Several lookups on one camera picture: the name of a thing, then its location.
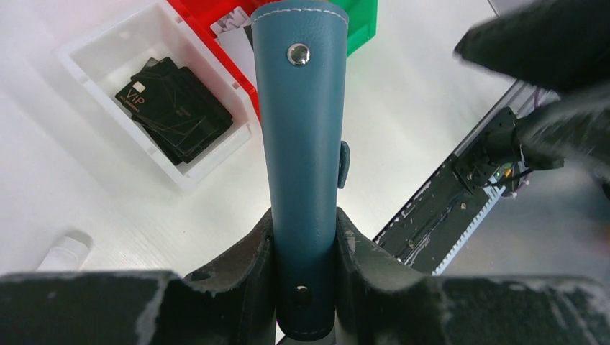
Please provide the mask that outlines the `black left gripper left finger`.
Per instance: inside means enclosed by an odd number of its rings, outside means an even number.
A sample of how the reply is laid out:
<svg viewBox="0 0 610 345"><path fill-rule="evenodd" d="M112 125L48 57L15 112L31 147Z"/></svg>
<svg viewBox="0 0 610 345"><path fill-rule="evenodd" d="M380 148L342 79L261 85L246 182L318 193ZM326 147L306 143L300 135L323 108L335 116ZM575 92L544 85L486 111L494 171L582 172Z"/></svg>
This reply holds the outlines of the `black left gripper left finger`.
<svg viewBox="0 0 610 345"><path fill-rule="evenodd" d="M252 231L181 277L165 270L1 278L3 344L273 344L273 231Z"/></svg>

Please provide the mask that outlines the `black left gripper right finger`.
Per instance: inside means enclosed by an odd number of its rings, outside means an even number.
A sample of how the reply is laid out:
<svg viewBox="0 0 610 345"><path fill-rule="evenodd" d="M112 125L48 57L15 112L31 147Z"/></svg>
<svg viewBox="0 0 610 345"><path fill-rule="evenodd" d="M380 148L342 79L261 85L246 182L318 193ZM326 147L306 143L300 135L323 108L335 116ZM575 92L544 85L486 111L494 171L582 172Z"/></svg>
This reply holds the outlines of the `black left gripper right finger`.
<svg viewBox="0 0 610 345"><path fill-rule="evenodd" d="M607 344L609 287L575 276L430 276L337 210L338 344Z"/></svg>

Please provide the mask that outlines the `blue leather card holder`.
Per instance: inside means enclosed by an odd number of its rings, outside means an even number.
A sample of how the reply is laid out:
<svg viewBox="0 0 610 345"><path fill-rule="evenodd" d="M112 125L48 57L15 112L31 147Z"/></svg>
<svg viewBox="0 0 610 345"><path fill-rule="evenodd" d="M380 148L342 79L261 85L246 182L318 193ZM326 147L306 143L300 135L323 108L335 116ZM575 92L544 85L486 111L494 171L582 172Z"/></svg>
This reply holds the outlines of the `blue leather card holder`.
<svg viewBox="0 0 610 345"><path fill-rule="evenodd" d="M329 1L274 1L251 20L278 324L292 339L316 341L334 326L349 17Z"/></svg>

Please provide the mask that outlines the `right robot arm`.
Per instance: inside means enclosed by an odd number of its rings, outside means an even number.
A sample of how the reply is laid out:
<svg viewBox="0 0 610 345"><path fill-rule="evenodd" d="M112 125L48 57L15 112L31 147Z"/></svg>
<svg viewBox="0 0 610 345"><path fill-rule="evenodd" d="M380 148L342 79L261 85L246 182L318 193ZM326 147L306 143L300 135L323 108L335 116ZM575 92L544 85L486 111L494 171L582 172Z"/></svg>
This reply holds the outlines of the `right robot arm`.
<svg viewBox="0 0 610 345"><path fill-rule="evenodd" d="M484 134L473 158L490 165L523 162L528 172L575 160L592 168L609 191L607 1L534 1L471 27L454 52L557 94L556 101Z"/></svg>

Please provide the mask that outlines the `black VIP cards stack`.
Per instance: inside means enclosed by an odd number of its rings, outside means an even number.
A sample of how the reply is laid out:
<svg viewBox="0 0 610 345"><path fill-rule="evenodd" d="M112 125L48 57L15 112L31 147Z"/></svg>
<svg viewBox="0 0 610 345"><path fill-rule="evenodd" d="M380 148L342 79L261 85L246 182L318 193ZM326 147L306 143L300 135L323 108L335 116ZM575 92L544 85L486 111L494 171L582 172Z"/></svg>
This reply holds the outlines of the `black VIP cards stack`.
<svg viewBox="0 0 610 345"><path fill-rule="evenodd" d="M150 58L115 94L173 165L190 163L233 125L233 116L186 67Z"/></svg>

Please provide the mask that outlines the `white magnetic stripe cards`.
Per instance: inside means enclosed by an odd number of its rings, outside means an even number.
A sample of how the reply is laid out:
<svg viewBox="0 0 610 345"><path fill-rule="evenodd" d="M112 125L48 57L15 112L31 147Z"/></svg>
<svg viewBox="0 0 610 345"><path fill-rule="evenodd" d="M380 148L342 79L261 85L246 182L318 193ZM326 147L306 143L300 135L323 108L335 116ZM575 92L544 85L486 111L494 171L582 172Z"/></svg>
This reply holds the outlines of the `white magnetic stripe cards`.
<svg viewBox="0 0 610 345"><path fill-rule="evenodd" d="M257 88L250 17L237 6L210 25L216 41L246 79Z"/></svg>

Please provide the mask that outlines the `white clothes rack stand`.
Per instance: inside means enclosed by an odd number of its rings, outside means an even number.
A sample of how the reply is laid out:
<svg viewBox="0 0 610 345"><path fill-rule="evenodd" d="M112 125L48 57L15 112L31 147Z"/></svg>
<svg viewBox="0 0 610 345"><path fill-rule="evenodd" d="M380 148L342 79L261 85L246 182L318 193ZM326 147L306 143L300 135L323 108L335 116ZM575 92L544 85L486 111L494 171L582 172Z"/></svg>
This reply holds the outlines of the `white clothes rack stand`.
<svg viewBox="0 0 610 345"><path fill-rule="evenodd" d="M88 236L69 234L57 239L37 267L37 271L56 272L78 270L91 252Z"/></svg>

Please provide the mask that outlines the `white plastic bin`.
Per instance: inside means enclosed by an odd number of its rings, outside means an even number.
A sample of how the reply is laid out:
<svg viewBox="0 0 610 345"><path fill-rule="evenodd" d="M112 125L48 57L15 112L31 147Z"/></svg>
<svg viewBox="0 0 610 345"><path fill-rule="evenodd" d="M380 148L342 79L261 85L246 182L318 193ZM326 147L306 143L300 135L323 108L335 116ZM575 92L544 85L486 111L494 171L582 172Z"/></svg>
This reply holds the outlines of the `white plastic bin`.
<svg viewBox="0 0 610 345"><path fill-rule="evenodd" d="M191 191L251 140L258 122L250 97L220 60L166 1L145 1L61 46L58 59L143 152L182 190ZM234 123L192 163L174 166L130 119L115 94L148 58L186 65L226 106Z"/></svg>

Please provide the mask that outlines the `green plastic bin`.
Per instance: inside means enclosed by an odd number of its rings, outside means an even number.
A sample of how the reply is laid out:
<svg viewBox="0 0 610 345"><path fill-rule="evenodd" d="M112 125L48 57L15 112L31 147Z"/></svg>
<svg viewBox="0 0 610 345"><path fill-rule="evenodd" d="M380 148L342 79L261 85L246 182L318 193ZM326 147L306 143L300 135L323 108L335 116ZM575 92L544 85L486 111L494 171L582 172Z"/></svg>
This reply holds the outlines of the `green plastic bin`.
<svg viewBox="0 0 610 345"><path fill-rule="evenodd" d="M349 16L347 56L371 40L376 34L378 0L333 0Z"/></svg>

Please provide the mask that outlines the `red plastic bin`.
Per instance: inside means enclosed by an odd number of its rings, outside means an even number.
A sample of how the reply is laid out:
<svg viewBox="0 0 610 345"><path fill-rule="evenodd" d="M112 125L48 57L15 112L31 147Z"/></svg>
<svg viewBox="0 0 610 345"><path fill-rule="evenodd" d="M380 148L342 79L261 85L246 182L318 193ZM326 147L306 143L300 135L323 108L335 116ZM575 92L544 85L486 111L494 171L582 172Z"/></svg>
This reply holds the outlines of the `red plastic bin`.
<svg viewBox="0 0 610 345"><path fill-rule="evenodd" d="M216 42L217 35L211 26L213 23L229 14L233 9L241 7L247 15L252 14L260 1L237 0L168 0L178 15L195 32L198 38L211 50L219 62L227 69L230 75L248 94L253 105L255 118L260 123L258 94L255 87L234 64L229 55Z"/></svg>

